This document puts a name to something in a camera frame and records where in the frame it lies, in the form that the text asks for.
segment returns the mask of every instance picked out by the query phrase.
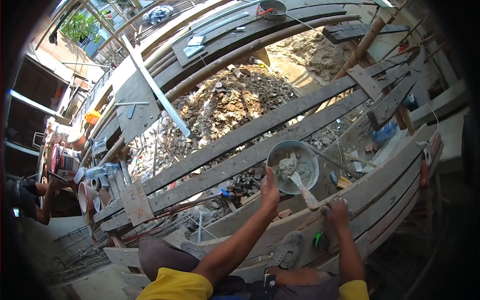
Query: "dirty hand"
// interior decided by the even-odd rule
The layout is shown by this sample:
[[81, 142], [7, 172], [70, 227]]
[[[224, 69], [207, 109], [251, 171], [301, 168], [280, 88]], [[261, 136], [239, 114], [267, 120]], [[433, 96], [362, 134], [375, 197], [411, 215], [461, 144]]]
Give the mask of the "dirty hand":
[[335, 230], [348, 228], [348, 202], [343, 198], [334, 198], [320, 208], [327, 215]]
[[63, 188], [66, 188], [68, 184], [65, 184], [64, 182], [58, 180], [57, 178], [50, 176], [48, 179], [48, 189], [52, 191], [58, 191]]
[[260, 196], [262, 197], [260, 209], [264, 209], [273, 219], [278, 214], [280, 191], [275, 184], [273, 169], [266, 167], [266, 173], [267, 175], [262, 179], [262, 185], [260, 186]]

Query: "tape measure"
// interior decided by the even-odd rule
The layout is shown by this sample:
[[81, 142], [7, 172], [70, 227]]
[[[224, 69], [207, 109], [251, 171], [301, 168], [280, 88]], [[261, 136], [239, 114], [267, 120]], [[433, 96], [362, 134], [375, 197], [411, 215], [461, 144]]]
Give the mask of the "tape measure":
[[318, 249], [318, 250], [328, 250], [328, 245], [330, 244], [330, 241], [326, 237], [326, 235], [322, 232], [319, 231], [317, 234], [315, 234], [315, 237], [313, 238], [312, 241], [313, 246]]

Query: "broken brick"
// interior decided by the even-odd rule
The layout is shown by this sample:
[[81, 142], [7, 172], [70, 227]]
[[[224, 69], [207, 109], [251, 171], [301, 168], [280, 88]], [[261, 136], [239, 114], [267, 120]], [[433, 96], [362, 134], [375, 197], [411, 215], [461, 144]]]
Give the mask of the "broken brick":
[[279, 212], [279, 213], [278, 213], [278, 217], [279, 217], [280, 219], [283, 219], [283, 218], [285, 218], [285, 217], [288, 217], [288, 216], [291, 214], [291, 212], [292, 212], [292, 211], [291, 211], [290, 209], [286, 209], [286, 210], [284, 210], [284, 211]]

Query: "green plant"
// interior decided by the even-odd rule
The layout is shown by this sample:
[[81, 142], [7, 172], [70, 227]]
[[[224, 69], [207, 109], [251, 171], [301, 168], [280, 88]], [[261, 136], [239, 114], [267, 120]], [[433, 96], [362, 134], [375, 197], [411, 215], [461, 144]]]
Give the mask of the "green plant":
[[[107, 11], [100, 12], [108, 22], [112, 23], [111, 14]], [[86, 12], [76, 13], [68, 22], [61, 25], [62, 31], [67, 38], [73, 42], [82, 42], [87, 37], [91, 37], [93, 43], [97, 44], [101, 40], [100, 30], [103, 26], [90, 15], [87, 17]]]

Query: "blue plastic bottle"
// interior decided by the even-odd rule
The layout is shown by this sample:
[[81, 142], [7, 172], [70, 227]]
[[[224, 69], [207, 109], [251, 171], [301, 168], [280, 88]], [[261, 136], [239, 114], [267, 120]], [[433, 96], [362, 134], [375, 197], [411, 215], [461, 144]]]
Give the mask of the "blue plastic bottle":
[[383, 144], [386, 140], [395, 135], [397, 123], [390, 121], [384, 125], [379, 131], [372, 132], [372, 138], [379, 144]]
[[113, 174], [115, 170], [119, 168], [118, 164], [105, 163], [103, 166], [93, 167], [85, 171], [85, 178], [92, 180], [105, 176], [107, 174]]

